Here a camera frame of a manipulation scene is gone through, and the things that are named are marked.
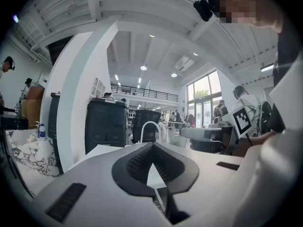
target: tree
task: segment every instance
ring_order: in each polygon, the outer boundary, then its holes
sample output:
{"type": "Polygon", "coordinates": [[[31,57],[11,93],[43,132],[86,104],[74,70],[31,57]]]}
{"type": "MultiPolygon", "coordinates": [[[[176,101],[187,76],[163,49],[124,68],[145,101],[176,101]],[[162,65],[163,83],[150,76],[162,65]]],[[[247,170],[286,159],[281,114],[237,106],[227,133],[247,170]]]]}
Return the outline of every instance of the tree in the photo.
{"type": "Polygon", "coordinates": [[[208,90],[196,91],[195,99],[209,95],[208,90]]]}

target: cardboard box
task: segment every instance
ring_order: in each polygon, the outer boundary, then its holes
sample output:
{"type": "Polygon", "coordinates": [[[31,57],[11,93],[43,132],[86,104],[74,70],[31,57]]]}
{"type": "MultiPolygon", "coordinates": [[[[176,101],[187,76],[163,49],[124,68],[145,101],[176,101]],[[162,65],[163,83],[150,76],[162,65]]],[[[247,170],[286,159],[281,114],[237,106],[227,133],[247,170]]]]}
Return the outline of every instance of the cardboard box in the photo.
{"type": "Polygon", "coordinates": [[[44,87],[31,87],[27,95],[27,100],[42,99],[43,93],[44,87]]]}
{"type": "Polygon", "coordinates": [[[36,128],[37,123],[35,121],[40,121],[40,110],[41,110],[42,99],[30,99],[21,101],[21,113],[22,118],[28,120],[28,128],[36,128]]]}

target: white ceiling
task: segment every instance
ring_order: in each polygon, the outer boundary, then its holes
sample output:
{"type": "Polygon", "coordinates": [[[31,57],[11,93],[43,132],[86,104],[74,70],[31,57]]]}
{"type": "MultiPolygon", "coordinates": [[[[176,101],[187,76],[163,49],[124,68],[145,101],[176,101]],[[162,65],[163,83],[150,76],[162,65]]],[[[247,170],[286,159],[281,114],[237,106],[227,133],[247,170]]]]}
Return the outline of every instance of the white ceiling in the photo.
{"type": "Polygon", "coordinates": [[[135,101],[135,100],[130,100],[129,101],[129,106],[135,106],[135,107],[138,107],[139,105],[140,106],[140,109],[157,109],[157,108],[167,108],[168,106],[167,105],[162,105],[162,104],[154,104],[154,103],[146,103],[146,102],[142,102],[142,101],[135,101]]]}
{"type": "Polygon", "coordinates": [[[119,14],[123,15],[124,21],[143,21],[166,29],[194,42],[204,51],[204,54],[194,56],[194,51],[186,44],[173,44],[157,35],[151,38],[140,31],[119,31],[107,50],[108,65],[109,73],[118,75],[125,86],[136,87],[139,77],[143,79],[142,87],[149,80],[184,85],[192,74],[209,71],[211,56],[217,59],[212,66],[227,76],[232,75],[237,84],[245,85],[271,76],[270,72],[260,72],[262,65],[273,62],[276,53],[277,35],[271,29],[221,24],[216,19],[206,23],[193,8],[194,1],[30,0],[8,37],[32,60],[50,64],[48,51],[39,46],[39,42],[58,31],[94,22],[92,19],[101,21],[119,14]],[[171,74],[176,72],[174,66],[182,56],[189,56],[195,63],[172,78],[171,74]],[[148,70],[141,71],[142,65],[148,70]]]}

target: recessed light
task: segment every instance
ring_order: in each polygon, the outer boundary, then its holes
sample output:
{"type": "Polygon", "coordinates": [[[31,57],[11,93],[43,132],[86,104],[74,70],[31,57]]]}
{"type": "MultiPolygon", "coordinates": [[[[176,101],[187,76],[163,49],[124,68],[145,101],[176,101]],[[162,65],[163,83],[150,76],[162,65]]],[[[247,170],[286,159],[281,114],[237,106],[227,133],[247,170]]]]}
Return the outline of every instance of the recessed light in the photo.
{"type": "Polygon", "coordinates": [[[19,22],[19,19],[18,19],[17,15],[14,15],[14,16],[13,16],[13,19],[15,20],[16,23],[19,22]]]}
{"type": "Polygon", "coordinates": [[[273,69],[274,65],[269,65],[269,66],[265,66],[263,68],[261,68],[261,72],[264,72],[264,71],[267,71],[267,70],[270,70],[270,69],[273,69]]]}

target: chair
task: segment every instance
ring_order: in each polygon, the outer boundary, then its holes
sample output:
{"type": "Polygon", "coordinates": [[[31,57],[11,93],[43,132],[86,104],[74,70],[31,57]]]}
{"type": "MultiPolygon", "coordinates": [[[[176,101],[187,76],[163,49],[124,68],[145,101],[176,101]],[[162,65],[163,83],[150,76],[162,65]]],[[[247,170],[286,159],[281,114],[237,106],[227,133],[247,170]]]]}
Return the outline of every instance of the chair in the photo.
{"type": "MultiPolygon", "coordinates": [[[[153,121],[158,124],[161,117],[160,112],[154,112],[150,110],[137,110],[134,127],[133,127],[133,139],[132,143],[140,141],[141,130],[143,125],[148,121],[153,121]]],[[[156,141],[156,126],[154,124],[147,124],[143,132],[143,142],[155,142],[156,141]]]]}
{"type": "Polygon", "coordinates": [[[271,116],[271,106],[267,101],[261,103],[260,106],[260,118],[259,118],[259,132],[261,135],[270,132],[270,128],[268,126],[268,121],[271,116]]]}

